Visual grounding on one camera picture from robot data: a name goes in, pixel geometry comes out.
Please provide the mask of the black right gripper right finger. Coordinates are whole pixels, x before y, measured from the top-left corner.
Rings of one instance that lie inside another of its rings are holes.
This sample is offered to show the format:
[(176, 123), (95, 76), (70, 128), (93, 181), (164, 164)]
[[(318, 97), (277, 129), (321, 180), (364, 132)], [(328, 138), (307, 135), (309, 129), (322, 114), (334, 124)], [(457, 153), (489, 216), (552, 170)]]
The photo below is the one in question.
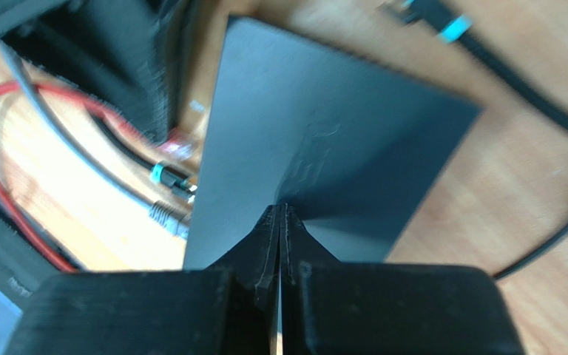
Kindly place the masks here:
[(346, 263), (280, 218), (286, 354), (523, 354), (493, 279), (468, 266)]

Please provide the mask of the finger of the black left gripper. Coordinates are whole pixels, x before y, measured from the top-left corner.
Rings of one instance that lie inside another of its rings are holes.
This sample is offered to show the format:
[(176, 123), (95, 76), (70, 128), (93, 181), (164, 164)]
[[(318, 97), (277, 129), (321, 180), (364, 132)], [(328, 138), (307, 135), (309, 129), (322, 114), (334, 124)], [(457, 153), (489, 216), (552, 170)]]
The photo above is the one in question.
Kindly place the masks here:
[(111, 104), (152, 143), (171, 113), (163, 40), (175, 1), (66, 1), (3, 36), (23, 59)]

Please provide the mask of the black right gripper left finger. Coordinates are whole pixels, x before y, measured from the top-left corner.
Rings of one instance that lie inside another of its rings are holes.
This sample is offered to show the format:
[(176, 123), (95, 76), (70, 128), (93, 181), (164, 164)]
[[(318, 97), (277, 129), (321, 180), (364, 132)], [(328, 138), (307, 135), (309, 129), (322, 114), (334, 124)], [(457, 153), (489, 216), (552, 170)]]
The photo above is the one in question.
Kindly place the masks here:
[(202, 270), (61, 273), (31, 296), (7, 354), (274, 354), (277, 230), (255, 227)]

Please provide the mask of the black network switch box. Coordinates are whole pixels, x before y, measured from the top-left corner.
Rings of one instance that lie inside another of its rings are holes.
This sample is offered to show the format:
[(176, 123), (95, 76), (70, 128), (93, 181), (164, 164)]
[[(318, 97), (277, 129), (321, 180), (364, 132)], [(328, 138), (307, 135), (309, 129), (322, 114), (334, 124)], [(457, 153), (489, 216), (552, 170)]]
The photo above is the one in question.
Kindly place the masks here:
[(346, 262), (382, 262), (480, 114), (451, 92), (245, 16), (229, 19), (185, 268), (291, 206)]

